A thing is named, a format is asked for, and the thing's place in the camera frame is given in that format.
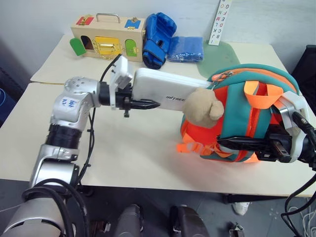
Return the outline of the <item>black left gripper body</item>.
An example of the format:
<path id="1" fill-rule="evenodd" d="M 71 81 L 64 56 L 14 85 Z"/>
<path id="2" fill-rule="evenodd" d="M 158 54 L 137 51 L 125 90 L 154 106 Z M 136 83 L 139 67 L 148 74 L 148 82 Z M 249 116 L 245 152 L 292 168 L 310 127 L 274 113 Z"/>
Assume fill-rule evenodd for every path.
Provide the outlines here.
<path id="1" fill-rule="evenodd" d="M 116 108 L 124 110 L 124 117 L 129 117 L 129 111 L 132 105 L 132 85 L 127 85 L 124 89 L 118 89 L 116 92 Z"/>

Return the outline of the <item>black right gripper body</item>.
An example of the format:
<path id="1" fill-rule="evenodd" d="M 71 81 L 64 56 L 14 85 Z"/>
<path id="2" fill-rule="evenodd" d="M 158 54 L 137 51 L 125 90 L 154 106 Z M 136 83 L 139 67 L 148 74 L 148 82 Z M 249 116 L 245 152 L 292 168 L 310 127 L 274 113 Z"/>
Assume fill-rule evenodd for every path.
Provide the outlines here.
<path id="1" fill-rule="evenodd" d="M 281 126 L 270 124 L 264 137 L 266 142 L 262 150 L 255 154 L 260 161 L 291 161 L 292 136 Z"/>

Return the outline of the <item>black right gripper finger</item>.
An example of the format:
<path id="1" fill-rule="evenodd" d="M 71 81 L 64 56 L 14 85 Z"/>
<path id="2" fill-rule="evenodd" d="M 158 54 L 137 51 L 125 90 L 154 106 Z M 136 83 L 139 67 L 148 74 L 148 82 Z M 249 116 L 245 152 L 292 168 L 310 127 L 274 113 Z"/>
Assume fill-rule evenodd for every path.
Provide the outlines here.
<path id="1" fill-rule="evenodd" d="M 222 145 L 222 148 L 226 150 L 234 150 L 234 151 L 259 151 L 262 149 L 261 145 L 237 145 L 237 146 L 224 146 Z"/>
<path id="2" fill-rule="evenodd" d="M 268 145 L 270 142 L 261 138 L 250 138 L 245 136 L 231 136 L 226 138 L 217 138 L 217 142 L 224 146 L 237 145 Z"/>

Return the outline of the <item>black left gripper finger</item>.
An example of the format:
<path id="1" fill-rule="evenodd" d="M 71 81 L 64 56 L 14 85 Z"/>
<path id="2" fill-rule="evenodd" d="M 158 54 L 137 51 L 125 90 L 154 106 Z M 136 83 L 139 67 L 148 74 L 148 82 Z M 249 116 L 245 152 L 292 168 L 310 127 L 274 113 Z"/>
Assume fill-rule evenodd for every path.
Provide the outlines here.
<path id="1" fill-rule="evenodd" d="M 153 100 L 132 100 L 130 102 L 130 108 L 131 109 L 137 109 L 137 110 L 149 110 L 154 109 L 160 106 L 160 103 L 153 101 Z"/>

